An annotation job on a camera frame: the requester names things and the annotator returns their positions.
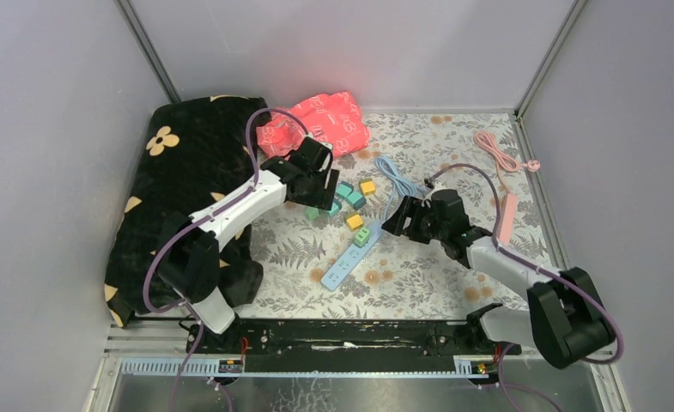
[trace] teal block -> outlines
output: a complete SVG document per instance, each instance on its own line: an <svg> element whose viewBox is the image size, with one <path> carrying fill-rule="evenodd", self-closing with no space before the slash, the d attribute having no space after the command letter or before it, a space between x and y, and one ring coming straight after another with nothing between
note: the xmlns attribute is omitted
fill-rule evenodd
<svg viewBox="0 0 674 412"><path fill-rule="evenodd" d="M319 217L319 210L316 208L312 208L311 206L308 207L304 213L306 213L307 219L310 221L313 221L314 219Z"/></svg>
<svg viewBox="0 0 674 412"><path fill-rule="evenodd" d="M359 210L362 206L367 204L367 199L365 199L359 191L353 191L352 194L347 196L347 202L351 204L355 210Z"/></svg>
<svg viewBox="0 0 674 412"><path fill-rule="evenodd" d="M346 200L347 197L351 195L353 191L355 191L354 186L346 182L341 182L339 183L339 186L337 186L337 191L335 193L337 194L337 196Z"/></svg>
<svg viewBox="0 0 674 412"><path fill-rule="evenodd" d="M342 204L335 200L334 202L331 203L331 209L326 213L329 214L329 217L334 217L334 215L339 213L339 210L342 210Z"/></svg>
<svg viewBox="0 0 674 412"><path fill-rule="evenodd" d="M369 241L370 235L371 235L371 233L369 232L369 229L367 229L366 227L363 227L355 235L355 245L358 245L359 247L363 247Z"/></svg>

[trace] light blue cable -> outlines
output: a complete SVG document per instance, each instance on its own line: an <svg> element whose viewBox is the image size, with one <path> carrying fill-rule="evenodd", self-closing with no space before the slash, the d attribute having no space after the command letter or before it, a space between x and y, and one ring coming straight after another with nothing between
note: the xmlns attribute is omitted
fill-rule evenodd
<svg viewBox="0 0 674 412"><path fill-rule="evenodd" d="M387 205L385 206L385 212L382 214L382 221L387 220L387 212L390 210L392 199L395 198L396 193L399 193L399 195L402 197L422 197L425 195L425 189L415 185L405 178L405 176L401 175L400 172L398 172L398 167L395 166L395 163L385 156L380 156L375 159L374 165L392 182L392 193L390 194L390 199L387 201Z"/></svg>

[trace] toy block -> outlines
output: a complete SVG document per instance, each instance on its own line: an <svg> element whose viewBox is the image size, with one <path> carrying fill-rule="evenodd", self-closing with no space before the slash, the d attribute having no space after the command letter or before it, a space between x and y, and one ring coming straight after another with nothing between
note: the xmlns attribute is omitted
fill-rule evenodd
<svg viewBox="0 0 674 412"><path fill-rule="evenodd" d="M355 245L363 247L367 243L371 235L372 233L369 232L369 229L367 229L366 227L361 228L360 231L357 232L357 235L355 235Z"/></svg>
<svg viewBox="0 0 674 412"><path fill-rule="evenodd" d="M351 195L353 191L355 191L355 187L353 185L350 185L349 183L346 182L341 182L339 183L339 186L337 186L337 191L335 191L335 193L337 194L337 196L346 200L347 197Z"/></svg>
<svg viewBox="0 0 674 412"><path fill-rule="evenodd" d="M353 191L351 195L347 196L347 203L351 204L355 210L359 210L362 206L367 204L367 199L358 191Z"/></svg>
<svg viewBox="0 0 674 412"><path fill-rule="evenodd" d="M339 210L342 210L342 204L335 200L331 202L331 209L326 213L329 214L329 217L334 217L334 215L339 213Z"/></svg>
<svg viewBox="0 0 674 412"><path fill-rule="evenodd" d="M319 217L319 210L316 208L312 208L311 206L308 207L304 213L306 213L307 219L310 221L313 221L314 219Z"/></svg>
<svg viewBox="0 0 674 412"><path fill-rule="evenodd" d="M346 223L351 230L357 230L364 226L364 221L357 212L352 212L344 217L344 223Z"/></svg>
<svg viewBox="0 0 674 412"><path fill-rule="evenodd" d="M360 180L361 194L364 196L373 195L377 192L377 185L371 179Z"/></svg>

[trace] pink extension cord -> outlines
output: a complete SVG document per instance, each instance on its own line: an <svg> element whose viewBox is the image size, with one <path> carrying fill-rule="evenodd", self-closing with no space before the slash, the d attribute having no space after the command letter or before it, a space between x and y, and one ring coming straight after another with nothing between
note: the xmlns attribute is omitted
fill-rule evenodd
<svg viewBox="0 0 674 412"><path fill-rule="evenodd" d="M501 177L501 169L506 171L506 173L515 173L526 168L529 172L536 172L539 170L541 164L539 161L527 161L526 163L518 163L516 159L505 154L498 147L498 142L493 133L489 133L485 130L479 131L474 137L476 144L479 148L489 152L489 155L493 156L496 162L496 175L501 181L503 187L506 188L506 197L504 198L503 205L501 206L503 211L501 215L501 226L498 229L498 239L504 244L509 243L511 240L511 233L513 232L513 219L516 216L516 208L519 205L519 199L511 191L511 187L506 184L506 182Z"/></svg>

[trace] blue power strip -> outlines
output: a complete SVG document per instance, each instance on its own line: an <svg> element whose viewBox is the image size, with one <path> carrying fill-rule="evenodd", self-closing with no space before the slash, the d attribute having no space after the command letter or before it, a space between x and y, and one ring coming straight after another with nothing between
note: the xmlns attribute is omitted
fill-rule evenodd
<svg viewBox="0 0 674 412"><path fill-rule="evenodd" d="M381 221L370 221L367 225L367 229L372 233L372 236L369 237L367 243L364 244L363 247L359 247L354 243L351 244L347 251L339 257L339 260L337 260L337 262L329 268L324 277L321 278L321 284L331 291L337 290L339 285L347 278L347 275L355 268L362 258L364 258L364 255L367 254L369 248L377 243L377 240L382 237L381 226Z"/></svg>

